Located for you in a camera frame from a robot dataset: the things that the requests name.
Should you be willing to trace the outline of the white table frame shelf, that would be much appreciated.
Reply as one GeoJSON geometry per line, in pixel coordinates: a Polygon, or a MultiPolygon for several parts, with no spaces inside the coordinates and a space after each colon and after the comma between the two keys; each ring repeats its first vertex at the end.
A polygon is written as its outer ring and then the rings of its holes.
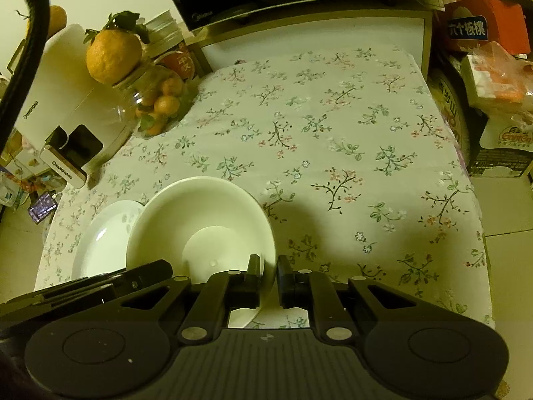
{"type": "Polygon", "coordinates": [[[254,14],[209,26],[191,45],[209,73],[242,61],[340,48],[396,45],[428,72],[432,13],[415,8],[354,8],[308,14],[254,14]]]}

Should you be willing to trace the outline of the red walnut drink box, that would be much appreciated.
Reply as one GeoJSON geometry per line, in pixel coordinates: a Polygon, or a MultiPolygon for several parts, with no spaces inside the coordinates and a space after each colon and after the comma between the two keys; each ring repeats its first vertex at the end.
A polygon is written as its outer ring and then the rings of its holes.
{"type": "Polygon", "coordinates": [[[468,52],[497,42],[511,55],[532,52],[531,0],[460,0],[437,14],[450,50],[468,52]]]}

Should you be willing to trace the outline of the white rose print plate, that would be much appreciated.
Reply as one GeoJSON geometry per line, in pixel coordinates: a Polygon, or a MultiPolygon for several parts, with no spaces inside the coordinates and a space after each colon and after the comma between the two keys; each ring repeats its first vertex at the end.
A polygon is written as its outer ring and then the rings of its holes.
{"type": "Polygon", "coordinates": [[[129,235],[143,209],[144,206],[137,201],[120,200],[96,215],[78,244],[71,279],[125,268],[129,235]]]}

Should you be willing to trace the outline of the glass jar of kumquats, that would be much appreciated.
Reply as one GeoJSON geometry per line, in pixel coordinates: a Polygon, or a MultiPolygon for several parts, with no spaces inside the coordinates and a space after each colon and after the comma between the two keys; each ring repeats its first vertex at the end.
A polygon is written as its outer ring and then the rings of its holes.
{"type": "Polygon", "coordinates": [[[120,117],[144,139],[165,132],[185,110],[189,93],[178,73],[152,61],[141,61],[113,88],[123,98],[120,117]]]}

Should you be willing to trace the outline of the white Changhong appliance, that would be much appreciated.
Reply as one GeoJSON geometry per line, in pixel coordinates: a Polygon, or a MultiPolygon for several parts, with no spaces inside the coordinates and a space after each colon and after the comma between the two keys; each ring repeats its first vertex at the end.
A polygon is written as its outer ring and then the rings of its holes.
{"type": "Polygon", "coordinates": [[[84,29],[70,24],[48,39],[15,128],[75,188],[127,141],[122,96],[92,79],[84,29]]]}

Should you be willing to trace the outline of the large white bowl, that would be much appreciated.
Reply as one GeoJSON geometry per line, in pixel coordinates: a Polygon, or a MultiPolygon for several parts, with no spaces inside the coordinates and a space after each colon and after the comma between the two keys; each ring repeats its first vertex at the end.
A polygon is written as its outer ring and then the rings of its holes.
{"type": "Polygon", "coordinates": [[[127,243],[127,268],[163,259],[175,275],[205,284],[214,274],[245,271],[259,256],[260,302],[274,284],[274,234],[259,203],[238,185],[192,177],[159,191],[143,209],[127,243]]]}

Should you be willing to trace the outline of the floral tablecloth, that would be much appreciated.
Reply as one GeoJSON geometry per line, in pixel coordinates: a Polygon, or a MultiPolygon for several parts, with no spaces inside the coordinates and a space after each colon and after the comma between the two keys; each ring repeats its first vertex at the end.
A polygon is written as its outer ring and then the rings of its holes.
{"type": "Polygon", "coordinates": [[[277,251],[334,282],[353,275],[492,324],[481,210],[414,59],[397,47],[309,51],[218,70],[189,113],[132,137],[61,197],[36,287],[67,282],[106,206],[180,179],[251,193],[277,251]]]}

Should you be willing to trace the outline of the clear plastic bag with boxes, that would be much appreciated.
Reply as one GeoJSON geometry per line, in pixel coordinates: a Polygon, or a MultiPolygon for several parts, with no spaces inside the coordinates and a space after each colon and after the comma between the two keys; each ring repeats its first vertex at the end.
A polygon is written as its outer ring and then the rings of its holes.
{"type": "Polygon", "coordinates": [[[516,58],[499,43],[473,49],[461,61],[468,102],[487,116],[532,123],[532,61],[516,58]]]}

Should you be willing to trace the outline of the cardboard snack box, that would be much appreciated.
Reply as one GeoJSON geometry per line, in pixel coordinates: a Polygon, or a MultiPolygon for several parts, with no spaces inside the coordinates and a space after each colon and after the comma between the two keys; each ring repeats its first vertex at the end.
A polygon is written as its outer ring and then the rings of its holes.
{"type": "Polygon", "coordinates": [[[466,117],[472,177],[520,177],[532,165],[532,125],[515,117],[487,116],[480,110],[466,117]]]}

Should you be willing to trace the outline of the large orange citrus fruit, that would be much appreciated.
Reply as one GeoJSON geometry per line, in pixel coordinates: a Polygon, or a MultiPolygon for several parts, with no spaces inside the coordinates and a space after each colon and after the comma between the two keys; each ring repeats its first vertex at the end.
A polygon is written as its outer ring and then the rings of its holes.
{"type": "Polygon", "coordinates": [[[139,13],[110,14],[100,29],[86,29],[86,66],[93,80],[115,85],[135,69],[150,43],[145,19],[139,13]]]}

